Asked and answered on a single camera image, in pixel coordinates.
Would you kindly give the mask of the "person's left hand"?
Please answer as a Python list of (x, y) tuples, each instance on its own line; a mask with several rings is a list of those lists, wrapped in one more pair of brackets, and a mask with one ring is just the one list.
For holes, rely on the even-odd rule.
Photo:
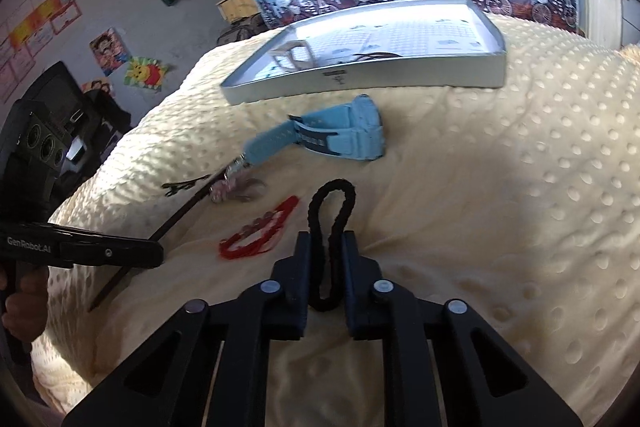
[(2, 325), (23, 343), (32, 343), (46, 329), (48, 321), (49, 268), (32, 270), (21, 278), (14, 294), (6, 298)]

